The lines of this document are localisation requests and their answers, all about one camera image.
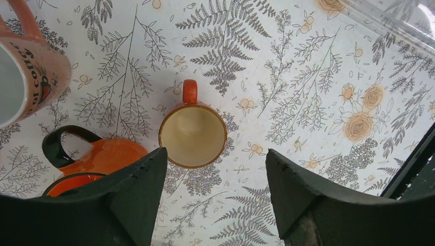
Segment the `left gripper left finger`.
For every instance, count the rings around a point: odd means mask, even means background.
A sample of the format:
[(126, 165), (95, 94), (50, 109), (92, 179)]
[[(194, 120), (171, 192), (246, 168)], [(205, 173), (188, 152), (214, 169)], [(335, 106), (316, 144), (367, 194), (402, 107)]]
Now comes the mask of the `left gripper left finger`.
[(166, 171), (157, 148), (57, 197), (1, 196), (1, 245), (150, 245)]

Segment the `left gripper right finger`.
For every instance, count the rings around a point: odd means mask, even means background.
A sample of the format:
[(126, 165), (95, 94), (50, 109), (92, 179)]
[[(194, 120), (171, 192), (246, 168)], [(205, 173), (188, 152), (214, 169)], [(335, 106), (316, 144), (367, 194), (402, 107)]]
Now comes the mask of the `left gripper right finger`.
[(358, 192), (266, 155), (270, 198), (285, 245), (434, 245), (434, 195), (391, 199)]

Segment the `orange mug black rim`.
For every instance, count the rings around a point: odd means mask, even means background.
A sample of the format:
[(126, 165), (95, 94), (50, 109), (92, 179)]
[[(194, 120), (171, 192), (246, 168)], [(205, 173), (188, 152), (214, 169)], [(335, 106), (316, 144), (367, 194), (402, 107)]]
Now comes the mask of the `orange mug black rim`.
[[(74, 160), (64, 150), (62, 134), (67, 132), (92, 145), (82, 157)], [(139, 143), (127, 139), (103, 139), (93, 132), (75, 125), (60, 127), (42, 141), (42, 151), (50, 163), (62, 172), (43, 193), (57, 197), (61, 194), (96, 181), (136, 162), (148, 154)]]

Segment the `small red-orange mug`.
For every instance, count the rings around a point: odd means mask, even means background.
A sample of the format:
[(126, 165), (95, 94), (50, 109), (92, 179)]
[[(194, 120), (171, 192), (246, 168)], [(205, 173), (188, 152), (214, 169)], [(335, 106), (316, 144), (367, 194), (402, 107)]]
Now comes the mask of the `small red-orange mug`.
[(168, 160), (188, 169), (215, 162), (228, 139), (224, 120), (215, 109), (198, 100), (198, 92), (194, 79), (183, 81), (182, 102), (165, 116), (158, 134)]

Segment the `salmon pink floral mug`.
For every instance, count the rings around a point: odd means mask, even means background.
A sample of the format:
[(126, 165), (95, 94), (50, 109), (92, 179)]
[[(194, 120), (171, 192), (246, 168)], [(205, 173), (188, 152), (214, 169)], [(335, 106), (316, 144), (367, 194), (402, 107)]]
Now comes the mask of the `salmon pink floral mug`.
[(50, 104), (67, 89), (71, 63), (52, 49), (24, 1), (9, 1), (23, 34), (1, 21), (1, 128)]

